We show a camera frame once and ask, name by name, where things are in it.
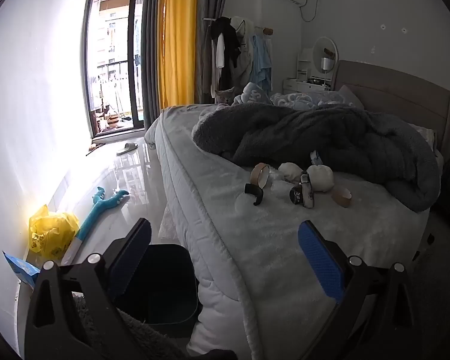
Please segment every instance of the glass door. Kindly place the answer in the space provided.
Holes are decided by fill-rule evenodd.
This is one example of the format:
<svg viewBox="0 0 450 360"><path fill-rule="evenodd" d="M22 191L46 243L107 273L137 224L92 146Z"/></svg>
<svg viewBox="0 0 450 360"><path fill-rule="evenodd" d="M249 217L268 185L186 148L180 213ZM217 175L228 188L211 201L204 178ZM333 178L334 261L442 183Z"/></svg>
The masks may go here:
<svg viewBox="0 0 450 360"><path fill-rule="evenodd" d="M86 89L94 136L143 127L143 0L89 0Z"/></svg>

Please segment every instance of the clothes rack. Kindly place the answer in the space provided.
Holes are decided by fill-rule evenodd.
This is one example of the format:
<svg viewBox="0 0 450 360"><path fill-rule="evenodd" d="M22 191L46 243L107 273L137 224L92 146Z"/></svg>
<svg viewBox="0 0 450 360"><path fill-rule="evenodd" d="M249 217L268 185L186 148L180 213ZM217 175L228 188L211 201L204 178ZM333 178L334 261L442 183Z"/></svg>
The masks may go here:
<svg viewBox="0 0 450 360"><path fill-rule="evenodd" d="M212 19L211 17L204 17L203 20L205 20L205 21L215 21L216 19ZM260 28L261 30L263 30L263 33L265 35L273 35L273 33L274 33L274 29L273 28L260 27L260 26L255 26L255 28Z"/></svg>

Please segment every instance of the trash can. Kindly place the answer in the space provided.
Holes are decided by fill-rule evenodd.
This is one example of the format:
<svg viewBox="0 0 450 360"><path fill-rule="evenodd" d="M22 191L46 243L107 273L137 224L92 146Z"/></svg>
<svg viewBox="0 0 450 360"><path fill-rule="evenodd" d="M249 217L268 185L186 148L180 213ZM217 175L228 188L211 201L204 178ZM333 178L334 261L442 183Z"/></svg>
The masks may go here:
<svg viewBox="0 0 450 360"><path fill-rule="evenodd" d="M200 304L188 251L176 244L149 245L114 305L168 337L190 337Z"/></svg>

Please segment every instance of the cable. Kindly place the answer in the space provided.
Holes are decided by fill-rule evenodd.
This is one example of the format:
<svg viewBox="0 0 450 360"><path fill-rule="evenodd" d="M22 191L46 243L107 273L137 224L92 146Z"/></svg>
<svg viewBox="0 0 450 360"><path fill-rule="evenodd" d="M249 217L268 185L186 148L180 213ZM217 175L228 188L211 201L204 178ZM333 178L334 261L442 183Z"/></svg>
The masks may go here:
<svg viewBox="0 0 450 360"><path fill-rule="evenodd" d="M315 19L315 16L317 16L317 5L318 5L318 0L315 0L315 13L313 14L313 17L310 20L305 20L303 18L303 12L302 12L302 7L304 7L305 5L301 5L300 8L300 15L302 17L302 20L305 21L305 23L310 23L313 19Z"/></svg>

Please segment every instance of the yellow curtain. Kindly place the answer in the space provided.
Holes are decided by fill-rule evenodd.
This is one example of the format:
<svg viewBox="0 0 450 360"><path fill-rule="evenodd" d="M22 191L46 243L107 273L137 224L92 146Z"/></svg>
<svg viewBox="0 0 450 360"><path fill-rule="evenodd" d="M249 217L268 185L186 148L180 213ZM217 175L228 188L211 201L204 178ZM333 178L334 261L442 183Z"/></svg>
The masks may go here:
<svg viewBox="0 0 450 360"><path fill-rule="evenodd" d="M160 109L194 103L197 0L158 0Z"/></svg>

